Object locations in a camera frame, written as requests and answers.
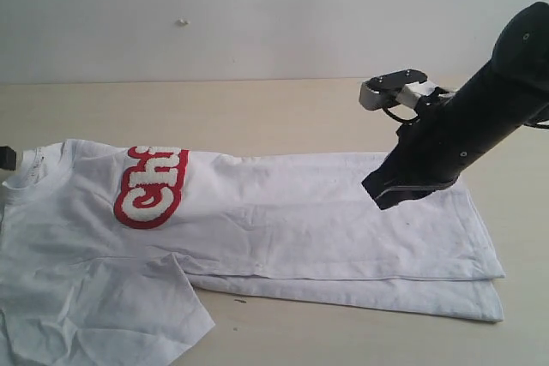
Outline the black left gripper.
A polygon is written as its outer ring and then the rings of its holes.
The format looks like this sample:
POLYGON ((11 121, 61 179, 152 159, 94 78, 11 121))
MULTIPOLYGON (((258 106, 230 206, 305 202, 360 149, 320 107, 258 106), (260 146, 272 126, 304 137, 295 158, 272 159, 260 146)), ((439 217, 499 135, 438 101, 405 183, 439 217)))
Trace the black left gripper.
POLYGON ((0 147, 0 169, 4 171, 16 170, 16 151, 11 147, 0 147))

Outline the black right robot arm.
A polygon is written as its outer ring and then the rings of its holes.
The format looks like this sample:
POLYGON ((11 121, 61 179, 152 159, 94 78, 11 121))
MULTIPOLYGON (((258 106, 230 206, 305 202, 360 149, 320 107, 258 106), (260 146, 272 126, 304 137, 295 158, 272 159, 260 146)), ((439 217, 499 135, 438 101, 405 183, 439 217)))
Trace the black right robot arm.
POLYGON ((404 69, 363 82, 359 102, 400 124, 395 148, 362 182, 380 209, 447 189, 521 126, 547 129, 547 3, 516 14, 490 59, 457 91, 404 69))

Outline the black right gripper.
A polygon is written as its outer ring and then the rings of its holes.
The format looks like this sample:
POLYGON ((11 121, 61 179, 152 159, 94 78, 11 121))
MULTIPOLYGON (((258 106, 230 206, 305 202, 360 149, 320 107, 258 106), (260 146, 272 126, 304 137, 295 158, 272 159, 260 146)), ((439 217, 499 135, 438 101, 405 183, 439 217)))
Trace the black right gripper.
POLYGON ((468 105, 459 99, 419 105, 398 142, 362 185, 380 210, 449 187, 468 162, 468 105))

